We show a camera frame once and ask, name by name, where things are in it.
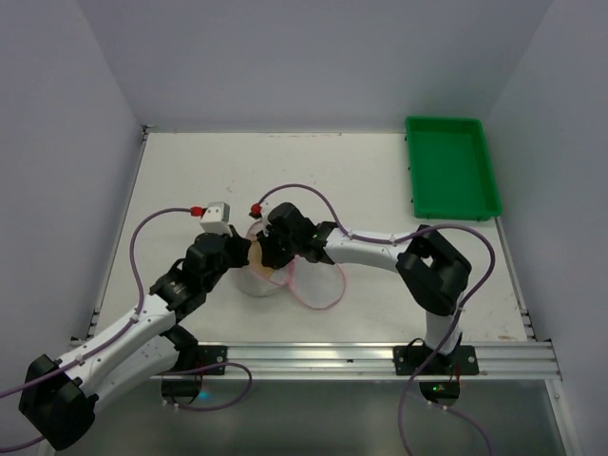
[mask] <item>cable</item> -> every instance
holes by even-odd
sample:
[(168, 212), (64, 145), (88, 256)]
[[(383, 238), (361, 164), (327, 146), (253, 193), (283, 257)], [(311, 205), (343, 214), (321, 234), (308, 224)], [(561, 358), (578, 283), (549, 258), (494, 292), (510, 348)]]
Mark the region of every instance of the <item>cable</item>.
[(19, 451), (20, 449), (33, 447), (34, 445), (39, 444), (43, 440), (45, 440), (45, 438), (41, 435), (40, 437), (37, 437), (34, 440), (30, 440), (29, 442), (21, 444), (21, 445), (7, 446), (5, 448), (0, 448), (0, 453), (1, 454), (12, 453), (13, 451)]
[[(489, 265), (488, 265), (487, 270), (485, 271), (484, 275), (475, 284), (475, 286), (473, 286), (473, 288), (471, 288), (471, 290), (465, 295), (465, 297), (463, 298), (463, 300), (459, 303), (458, 307), (456, 308), (456, 312), (454, 314), (454, 318), (452, 319), (452, 323), (450, 324), (449, 328), (446, 331), (446, 335), (439, 342), (439, 344), (437, 345), (437, 347), (435, 347), (435, 349), (430, 353), (430, 355), (427, 357), (427, 359), (425, 359), (425, 361), (420, 366), (418, 366), (418, 368), (410, 376), (408, 382), (406, 383), (406, 386), (404, 387), (404, 390), (403, 390), (403, 392), (401, 394), (401, 397), (399, 399), (399, 407), (397, 408), (397, 413), (398, 413), (397, 420), (398, 420), (398, 427), (399, 427), (399, 435), (401, 437), (401, 442), (402, 442), (402, 444), (404, 446), (404, 449), (406, 450), (406, 452), (408, 453), (409, 456), (412, 456), (413, 455), (413, 451), (411, 450), (411, 447), (409, 445), (408, 439), (406, 437), (406, 433), (405, 433), (405, 429), (404, 429), (404, 422), (403, 422), (403, 409), (404, 409), (404, 406), (405, 406), (406, 397), (408, 396), (408, 392), (409, 392), (409, 390), (411, 389), (411, 386), (414, 383), (414, 379), (418, 375), (420, 375), (420, 373), (422, 373), (422, 371), (428, 366), (428, 364), (435, 358), (435, 356), (439, 353), (439, 351), (441, 350), (441, 348), (445, 345), (445, 343), (448, 341), (448, 339), (451, 336), (451, 334), (456, 329), (456, 326), (458, 325), (458, 321), (460, 320), (461, 313), (463, 311), (463, 307), (465, 306), (465, 304), (467, 303), (467, 301), (475, 293), (477, 293), (477, 291), (482, 287), (482, 285), (484, 285), (484, 283), (489, 279), (490, 275), (494, 271), (494, 266), (496, 265), (496, 254), (494, 252), (494, 248), (492, 247), (492, 244), (490, 243), (490, 241), (487, 240), (487, 238), (484, 235), (482, 235), (481, 233), (479, 233), (478, 231), (476, 231), (476, 230), (474, 230), (472, 228), (469, 228), (468, 226), (458, 225), (458, 224), (455, 224), (455, 223), (440, 223), (440, 224), (437, 224), (437, 225), (429, 226), (428, 228), (423, 228), (422, 230), (418, 230), (418, 231), (410, 233), (410, 234), (408, 234), (406, 236), (399, 237), (399, 238), (397, 238), (395, 240), (378, 239), (378, 238), (375, 238), (375, 237), (366, 237), (366, 236), (357, 235), (355, 233), (349, 232), (349, 230), (347, 230), (345, 228), (345, 226), (340, 221), (337, 213), (335, 212), (335, 209), (333, 209), (332, 204), (330, 203), (330, 201), (321, 192), (319, 192), (315, 188), (312, 188), (310, 185), (305, 185), (305, 184), (302, 184), (302, 183), (286, 183), (284, 185), (279, 185), (278, 187), (275, 187), (275, 188), (269, 190), (268, 192), (266, 192), (262, 196), (262, 198), (259, 199), (258, 203), (261, 204), (268, 197), (270, 197), (273, 193), (275, 193), (275, 192), (277, 192), (279, 190), (283, 190), (285, 188), (301, 188), (301, 189), (308, 190), (309, 192), (312, 192), (312, 193), (316, 194), (318, 197), (320, 197), (323, 200), (323, 202), (325, 203), (325, 205), (328, 207), (328, 209), (332, 213), (333, 220), (335, 221), (338, 229), (344, 235), (348, 236), (349, 238), (355, 239), (355, 240), (361, 240), (361, 241), (364, 241), (364, 242), (370, 242), (370, 243), (374, 243), (374, 244), (385, 244), (385, 245), (386, 244), (393, 244), (393, 243), (394, 244), (400, 244), (400, 243), (406, 242), (406, 241), (411, 240), (413, 238), (417, 238), (417, 237), (419, 237), (421, 235), (424, 235), (424, 234), (432, 232), (432, 231), (439, 231), (439, 230), (444, 230), (444, 229), (454, 229), (454, 230), (465, 231), (465, 232), (470, 233), (471, 235), (475, 236), (476, 238), (478, 238), (485, 245), (485, 247), (487, 248), (487, 251), (489, 252), (490, 261), (489, 261)], [(450, 412), (452, 412), (456, 416), (464, 418), (471, 425), (473, 425), (477, 430), (480, 431), (480, 433), (482, 434), (482, 437), (484, 438), (488, 454), (490, 456), (493, 456), (494, 455), (494, 448), (492, 447), (491, 442), (489, 440), (489, 437), (487, 436), (487, 434), (485, 433), (485, 431), (479, 425), (477, 425), (472, 419), (468, 418), (466, 415), (464, 415), (460, 411), (452, 410), (450, 408), (448, 408), (448, 410), (450, 410)]]
[(411, 339), (411, 340), (409, 341), (409, 343), (406, 345), (406, 349), (404, 350), (404, 355), (406, 356), (406, 361), (408, 361), (408, 362), (410, 362), (410, 361), (411, 361), (411, 360), (409, 359), (409, 351), (411, 350), (411, 348), (413, 347), (413, 345), (414, 345), (416, 342), (418, 342), (418, 341), (420, 341), (420, 342), (422, 342), (422, 343), (424, 343), (424, 342), (425, 342), (425, 340), (424, 340), (422, 337), (416, 337), (415, 339)]
[(245, 397), (247, 395), (247, 393), (251, 389), (251, 386), (254, 383), (254, 377), (252, 376), (251, 371), (246, 366), (243, 366), (240, 363), (233, 363), (230, 361), (226, 361), (223, 363), (210, 364), (203, 368), (182, 370), (182, 371), (178, 371), (178, 372), (172, 372), (172, 371), (164, 372), (161, 375), (192, 375), (193, 373), (203, 373), (205, 371), (210, 371), (211, 369), (221, 368), (221, 367), (226, 367), (226, 366), (231, 366), (233, 368), (239, 368), (239, 369), (245, 371), (245, 373), (247, 374), (247, 377), (249, 377), (247, 380), (247, 386), (236, 398), (234, 398), (231, 401), (228, 401), (225, 404), (220, 404), (219, 406), (211, 406), (211, 407), (192, 407), (187, 404), (178, 404), (175, 401), (172, 402), (172, 405), (174, 407), (177, 406), (178, 409), (184, 409), (184, 410), (188, 410), (188, 411), (217, 411), (217, 410), (228, 409), (229, 407), (236, 404), (238, 401), (240, 401), (243, 397)]
[[(137, 264), (135, 263), (135, 241), (137, 240), (138, 234), (140, 233), (140, 231), (142, 230), (142, 228), (148, 221), (150, 221), (151, 219), (155, 219), (156, 217), (161, 216), (163, 214), (169, 214), (172, 212), (191, 213), (191, 209), (186, 209), (186, 208), (182, 208), (182, 207), (169, 207), (167, 209), (162, 209), (160, 211), (157, 211), (157, 212), (149, 215), (148, 217), (144, 218), (140, 222), (140, 224), (135, 228), (135, 230), (133, 231), (133, 235), (131, 236), (131, 241), (129, 243), (129, 262), (131, 263), (131, 271), (133, 272), (133, 276), (135, 277), (135, 283), (137, 284), (137, 290), (138, 290), (138, 304), (137, 304), (137, 307), (135, 308), (135, 314), (137, 314), (137, 315), (139, 315), (142, 312), (145, 293), (143, 291), (142, 278), (137, 269)], [(116, 342), (118, 339), (120, 339), (124, 335), (124, 333), (126, 333), (131, 328), (131, 326), (133, 326), (134, 324), (135, 324), (134, 320), (129, 320), (128, 323), (126, 323), (118, 332), (116, 332), (116, 334), (114, 334), (112, 337), (110, 337), (108, 340), (106, 340), (102, 345), (100, 345), (96, 349), (83, 353), (83, 359), (88, 359), (91, 356), (95, 356), (97, 353), (101, 352), (102, 350), (105, 350), (107, 347), (109, 347), (114, 342)], [(77, 365), (78, 365), (78, 360), (74, 360), (71, 363), (67, 363), (65, 366), (62, 366), (61, 368), (59, 368), (57, 370), (49, 372), (46, 375), (38, 377), (27, 383), (24, 383), (22, 385), (19, 385), (17, 387), (11, 388), (11, 389), (7, 389), (5, 391), (0, 391), (0, 399), (4, 399), (5, 397), (11, 396), (19, 391), (26, 390), (28, 388), (31, 388), (31, 387), (39, 385), (43, 382), (46, 382), (49, 378), (53, 378), (54, 376), (59, 375), (62, 372), (68, 371)], [(17, 451), (19, 449), (31, 447), (32, 445), (42, 442), (43, 440), (45, 440), (45, 439), (44, 439), (44, 437), (41, 436), (35, 440), (32, 440), (31, 442), (28, 442), (26, 444), (22, 444), (19, 446), (11, 446), (11, 447), (7, 447), (7, 448), (0, 447), (0, 453), (9, 453), (9, 452)]]
[[(193, 381), (194, 381), (195, 387), (197, 387), (197, 391), (192, 395), (192, 397), (190, 398), (190, 401), (188, 401), (186, 403), (187, 406), (189, 406), (194, 401), (196, 401), (197, 398), (199, 397), (200, 392), (202, 391), (202, 374), (201, 375), (195, 375)], [(177, 403), (178, 402), (178, 400), (175, 398), (175, 395), (168, 396), (168, 397), (169, 397), (169, 399), (171, 399), (173, 401), (173, 403)]]

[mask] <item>red connector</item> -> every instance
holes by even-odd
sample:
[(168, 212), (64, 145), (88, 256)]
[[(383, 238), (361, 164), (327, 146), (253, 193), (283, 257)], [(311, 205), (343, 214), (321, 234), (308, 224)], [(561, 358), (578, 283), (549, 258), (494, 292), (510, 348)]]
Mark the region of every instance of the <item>red connector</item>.
[(205, 213), (206, 209), (204, 207), (200, 207), (200, 206), (192, 206), (190, 208), (190, 215), (192, 217), (202, 217), (203, 214)]
[(253, 206), (251, 206), (251, 212), (249, 213), (249, 215), (251, 217), (253, 217), (254, 219), (261, 219), (262, 218), (262, 206), (260, 203), (256, 203)]

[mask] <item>transparent plastic bag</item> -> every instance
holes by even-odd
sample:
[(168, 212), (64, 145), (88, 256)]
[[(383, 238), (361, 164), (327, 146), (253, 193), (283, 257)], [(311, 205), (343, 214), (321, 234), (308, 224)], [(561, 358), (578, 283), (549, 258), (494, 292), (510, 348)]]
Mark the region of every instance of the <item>transparent plastic bag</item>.
[(297, 256), (285, 268), (273, 270), (261, 265), (261, 248), (256, 233), (261, 223), (254, 223), (245, 235), (252, 241), (250, 265), (233, 271), (239, 290), (249, 296), (263, 297), (289, 288), (303, 306), (325, 311), (335, 306), (346, 292), (346, 276), (337, 264), (309, 263)]

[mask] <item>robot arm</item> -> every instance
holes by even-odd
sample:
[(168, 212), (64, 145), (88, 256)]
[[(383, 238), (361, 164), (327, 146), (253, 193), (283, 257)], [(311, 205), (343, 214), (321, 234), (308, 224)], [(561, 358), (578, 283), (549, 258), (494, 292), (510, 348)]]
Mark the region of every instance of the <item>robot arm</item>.
[(95, 412), (152, 375), (168, 371), (198, 341), (179, 323), (206, 300), (230, 268), (248, 264), (251, 241), (228, 225), (229, 207), (210, 204), (197, 236), (136, 307), (83, 346), (28, 368), (20, 411), (58, 450), (78, 441)]
[[(466, 288), (470, 263), (436, 231), (399, 244), (405, 237), (357, 232), (358, 240), (345, 234), (334, 222), (314, 225), (289, 202), (272, 207), (264, 202), (252, 211), (261, 218), (263, 231), (257, 234), (262, 248), (262, 264), (279, 269), (296, 255), (310, 262), (355, 263), (398, 273), (416, 302), (427, 311), (425, 345), (435, 349), (453, 320), (458, 300)], [(441, 348), (450, 355), (462, 336), (459, 328)]]
[[(370, 243), (345, 235), (333, 222), (314, 225), (290, 203), (276, 208), (264, 203), (259, 209), (253, 215), (263, 221), (257, 239), (264, 266), (280, 269), (298, 255), (310, 262), (357, 263), (397, 272), (427, 311), (427, 349), (438, 346), (471, 270), (441, 235), (429, 232), (395, 244), (395, 236), (370, 233), (376, 239)], [(157, 280), (140, 308), (61, 359), (42, 355), (31, 363), (26, 382), (35, 385), (24, 389), (19, 409), (55, 449), (79, 440), (92, 426), (95, 412), (121, 394), (154, 374), (188, 366), (198, 341), (179, 323), (205, 302), (228, 269), (248, 264), (251, 241), (228, 224), (228, 214), (225, 203), (208, 206), (200, 221), (205, 233)], [(460, 339), (457, 329), (441, 354), (450, 357)]]

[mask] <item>white wall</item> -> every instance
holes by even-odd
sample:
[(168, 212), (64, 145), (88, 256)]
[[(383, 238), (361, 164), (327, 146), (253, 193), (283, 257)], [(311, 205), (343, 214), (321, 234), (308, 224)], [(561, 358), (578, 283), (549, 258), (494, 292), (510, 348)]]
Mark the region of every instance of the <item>white wall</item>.
[[(142, 135), (75, 2), (0, 2), (0, 61), (4, 390), (86, 328)], [(37, 435), (17, 403), (0, 401), (0, 447)]]
[(79, 0), (139, 120), (403, 130), (484, 118), (550, 0)]
[(606, 454), (608, 3), (555, 0), (485, 132), (541, 337), (555, 342), (587, 454)]

